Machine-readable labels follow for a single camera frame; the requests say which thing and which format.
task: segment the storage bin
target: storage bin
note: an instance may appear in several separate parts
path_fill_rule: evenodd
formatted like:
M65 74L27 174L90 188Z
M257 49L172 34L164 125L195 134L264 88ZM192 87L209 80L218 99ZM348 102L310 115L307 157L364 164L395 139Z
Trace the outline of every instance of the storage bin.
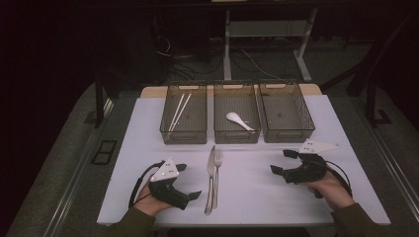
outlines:
M214 81L213 129L216 144L257 143L261 131L255 88L251 80ZM237 113L251 128L226 118Z
M165 144L207 143L207 82L170 82L160 132Z
M267 143L301 143L315 130L314 122L296 82L259 80L257 100Z

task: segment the white spoon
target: white spoon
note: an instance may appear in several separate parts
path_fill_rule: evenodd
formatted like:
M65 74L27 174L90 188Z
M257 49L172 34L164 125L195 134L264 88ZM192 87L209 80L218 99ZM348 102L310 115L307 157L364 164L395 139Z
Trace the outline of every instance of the white spoon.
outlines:
M252 127L248 126L244 121L241 119L241 117L236 114L235 112L230 112L226 115L228 120L232 120L243 126L246 130L255 130Z

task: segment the silver fork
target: silver fork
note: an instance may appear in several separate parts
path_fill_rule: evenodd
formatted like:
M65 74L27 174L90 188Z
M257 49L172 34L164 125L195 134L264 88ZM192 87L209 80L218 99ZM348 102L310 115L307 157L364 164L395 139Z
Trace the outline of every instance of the silver fork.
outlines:
M215 153L214 165L215 165L215 177L213 182L213 201L212 209L216 209L218 205L218 168L221 167L222 158L219 155L218 151Z

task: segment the gray carpet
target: gray carpet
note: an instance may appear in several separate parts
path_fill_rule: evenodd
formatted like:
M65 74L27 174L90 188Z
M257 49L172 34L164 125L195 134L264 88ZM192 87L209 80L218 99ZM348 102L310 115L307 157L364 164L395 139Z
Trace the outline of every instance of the gray carpet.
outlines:
M311 42L307 48L305 61L318 85L358 63L369 49L368 45L342 48L341 40ZM270 74L285 78L295 78L303 83L296 64L293 61L294 42L282 41L270 47L261 46L258 50L249 50L260 67ZM241 50L235 50L232 56L232 75L236 79L269 78L261 73ZM182 64L195 71L183 68L196 80L222 79L220 61L217 55L210 62L191 58ZM179 78L171 74L170 79ZM354 150L366 171L377 195L387 212L392 228L400 236L413 237L419 233L419 224L407 205L399 187L388 172L372 132L379 132L389 150L395 154L397 162L411 184L419 187L419 167L417 154L419 149L418 132L394 106L385 92L379 91L377 107L385 110L392 124L379 125L371 129L364 117L364 95L349 98L344 90L349 80L327 90L327 94L340 119ZM121 147L129 121L130 112L139 93L122 93L110 115L99 128L85 123L85 118L95 110L94 86L92 85L75 105L61 134L51 149L33 188L10 228L8 236L103 236L106 227L96 223L111 177L118 152ZM116 150L108 165L90 164L101 141L115 140ZM54 218L54 212L62 213L61 219ZM51 220L56 220L48 228ZM312 237L334 236L331 226L309 227Z

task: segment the cutlery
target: cutlery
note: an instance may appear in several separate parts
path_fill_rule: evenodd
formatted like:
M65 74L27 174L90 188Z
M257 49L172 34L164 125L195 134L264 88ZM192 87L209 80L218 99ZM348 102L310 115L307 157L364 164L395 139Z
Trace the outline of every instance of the cutlery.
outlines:
M213 173L215 170L214 166L215 159L215 145L212 147L212 150L209 154L209 162L207 164L207 170L209 171L209 198L207 200L206 214L210 214L212 211L212 198L213 198Z
M228 120L237 122L238 124L240 124L241 126L243 126L246 130L255 130L252 127L248 126L246 123L244 123L244 121L241 119L241 117L235 113L235 112L230 112L226 115Z
M218 151L215 152L215 178L214 178L214 185L213 185L213 202L212 202L212 209L216 209L218 206L218 168L221 167L222 158L219 155Z

